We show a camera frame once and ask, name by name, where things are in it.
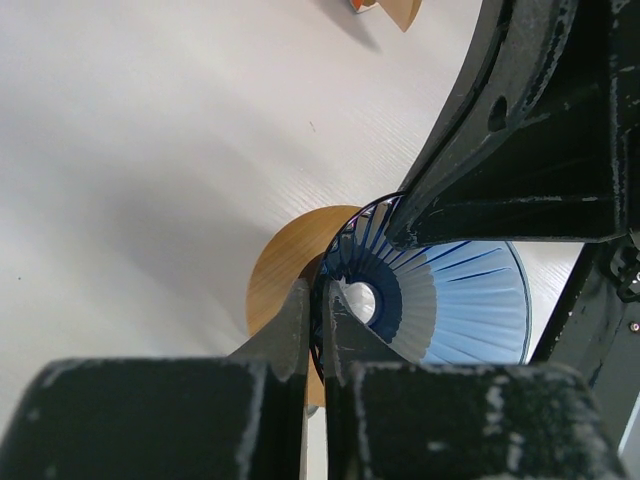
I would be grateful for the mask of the orange coffee filter box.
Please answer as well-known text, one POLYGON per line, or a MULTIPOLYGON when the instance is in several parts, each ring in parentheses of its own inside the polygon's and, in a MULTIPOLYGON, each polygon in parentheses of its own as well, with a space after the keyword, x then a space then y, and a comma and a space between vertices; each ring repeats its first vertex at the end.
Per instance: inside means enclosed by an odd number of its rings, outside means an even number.
POLYGON ((349 0, 348 3, 357 14, 363 13, 378 5, 376 0, 349 0))

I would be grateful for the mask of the brown paper coffee filter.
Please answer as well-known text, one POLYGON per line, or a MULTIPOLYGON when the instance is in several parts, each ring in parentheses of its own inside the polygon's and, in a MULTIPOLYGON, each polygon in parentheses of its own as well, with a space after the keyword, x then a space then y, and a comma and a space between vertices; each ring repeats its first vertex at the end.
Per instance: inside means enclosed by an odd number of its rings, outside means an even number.
POLYGON ((378 0, 377 3, 402 32, 411 27, 422 5, 421 0, 378 0))

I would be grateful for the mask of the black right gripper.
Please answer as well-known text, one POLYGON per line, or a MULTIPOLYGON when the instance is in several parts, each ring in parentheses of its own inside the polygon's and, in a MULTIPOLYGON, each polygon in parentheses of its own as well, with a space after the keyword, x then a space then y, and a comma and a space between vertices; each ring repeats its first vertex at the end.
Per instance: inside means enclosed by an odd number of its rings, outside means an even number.
POLYGON ((484 2, 387 232, 581 243, 533 357, 578 370, 621 443, 639 395, 638 3, 484 2))

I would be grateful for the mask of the round wooden dripper holder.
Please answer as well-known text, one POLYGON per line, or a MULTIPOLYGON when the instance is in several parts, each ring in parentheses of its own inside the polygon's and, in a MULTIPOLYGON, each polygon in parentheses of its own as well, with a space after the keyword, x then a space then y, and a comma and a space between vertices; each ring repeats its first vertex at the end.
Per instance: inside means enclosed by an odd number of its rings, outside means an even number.
POLYGON ((334 205, 311 210, 282 227, 260 254, 248 284, 246 318, 251 336, 268 327, 299 278, 312 286, 329 243, 360 210, 334 205))

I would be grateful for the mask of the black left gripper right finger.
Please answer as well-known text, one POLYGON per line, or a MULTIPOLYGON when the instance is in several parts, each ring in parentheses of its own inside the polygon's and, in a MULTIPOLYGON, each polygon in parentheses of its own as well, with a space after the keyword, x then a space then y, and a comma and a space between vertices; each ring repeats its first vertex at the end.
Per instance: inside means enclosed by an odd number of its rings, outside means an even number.
POLYGON ((339 284, 322 300, 324 385, 331 479, 415 479, 412 424, 420 369, 361 323, 339 284))

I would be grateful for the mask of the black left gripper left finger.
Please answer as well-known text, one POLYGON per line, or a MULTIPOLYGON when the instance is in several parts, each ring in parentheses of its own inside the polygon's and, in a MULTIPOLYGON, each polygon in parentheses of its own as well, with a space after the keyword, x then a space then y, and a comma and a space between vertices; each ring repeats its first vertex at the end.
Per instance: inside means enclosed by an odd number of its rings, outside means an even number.
POLYGON ((253 387, 236 461, 241 479, 306 475, 310 287, 297 279, 277 314, 228 359, 253 387))

